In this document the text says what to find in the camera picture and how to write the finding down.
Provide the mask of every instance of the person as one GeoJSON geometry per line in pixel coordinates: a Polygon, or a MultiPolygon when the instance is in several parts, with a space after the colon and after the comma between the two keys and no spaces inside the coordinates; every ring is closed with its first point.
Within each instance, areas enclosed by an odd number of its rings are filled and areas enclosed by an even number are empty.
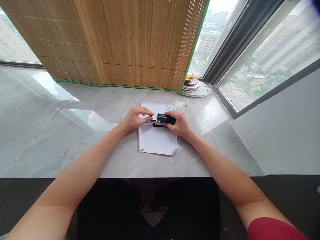
{"type": "MultiPolygon", "coordinates": [[[[74,211],[95,184],[114,146],[126,133],[152,120],[152,117],[140,119],[139,114],[154,115],[145,107],[131,108],[118,126],[48,186],[5,239],[64,239],[74,211]]],[[[219,188],[235,206],[249,239],[307,239],[242,170],[190,128],[184,113],[165,114],[174,117],[176,123],[164,125],[185,138],[202,157],[219,188]]]]}

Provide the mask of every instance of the stapler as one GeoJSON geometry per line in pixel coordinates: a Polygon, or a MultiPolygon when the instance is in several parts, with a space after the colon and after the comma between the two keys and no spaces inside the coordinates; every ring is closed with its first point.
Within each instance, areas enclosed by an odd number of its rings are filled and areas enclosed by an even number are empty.
{"type": "Polygon", "coordinates": [[[157,120],[151,120],[149,123],[152,123],[154,127],[166,127],[162,123],[170,123],[170,124],[175,124],[176,119],[174,117],[171,117],[169,115],[164,115],[164,114],[157,114],[157,120]]]}

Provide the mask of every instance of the finger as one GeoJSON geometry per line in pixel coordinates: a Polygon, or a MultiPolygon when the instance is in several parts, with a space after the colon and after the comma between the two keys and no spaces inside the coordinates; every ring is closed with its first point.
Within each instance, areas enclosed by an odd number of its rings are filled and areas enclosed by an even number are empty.
{"type": "Polygon", "coordinates": [[[177,111],[170,111],[170,112],[165,112],[164,115],[169,115],[171,117],[177,118],[179,116],[179,112],[177,111]]]}
{"type": "Polygon", "coordinates": [[[172,130],[173,125],[170,123],[162,123],[164,126],[166,126],[167,128],[169,128],[170,130],[172,130]]]}
{"type": "Polygon", "coordinates": [[[145,107],[139,107],[138,108],[138,113],[139,114],[148,114],[148,115],[155,115],[153,112],[151,112],[148,108],[145,108],[145,107]]]}
{"type": "Polygon", "coordinates": [[[146,122],[150,122],[151,120],[152,120],[152,117],[142,118],[142,119],[140,119],[140,123],[143,124],[146,122]]]}

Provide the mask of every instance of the desk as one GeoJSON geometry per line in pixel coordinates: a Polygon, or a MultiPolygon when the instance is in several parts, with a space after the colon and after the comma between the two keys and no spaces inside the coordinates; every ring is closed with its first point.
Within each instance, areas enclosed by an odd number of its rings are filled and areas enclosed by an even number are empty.
{"type": "MultiPolygon", "coordinates": [[[[0,107],[2,178],[57,177],[143,100],[171,105],[187,101],[187,107],[176,109],[186,114],[197,134],[249,176],[263,176],[214,93],[192,98],[171,91],[56,83],[45,70],[0,67],[0,71],[5,73],[0,84],[2,102],[6,102],[0,107]]],[[[211,176],[185,139],[178,137],[178,144],[172,156],[142,153],[138,151],[138,130],[133,130],[115,146],[100,177],[211,176]]]]}

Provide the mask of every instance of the sky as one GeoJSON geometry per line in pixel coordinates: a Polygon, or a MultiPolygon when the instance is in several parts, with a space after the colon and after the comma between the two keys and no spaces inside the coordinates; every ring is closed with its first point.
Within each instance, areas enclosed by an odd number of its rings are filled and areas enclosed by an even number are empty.
{"type": "Polygon", "coordinates": [[[237,2],[238,0],[210,0],[208,9],[211,9],[212,13],[229,12],[229,17],[237,2]]]}

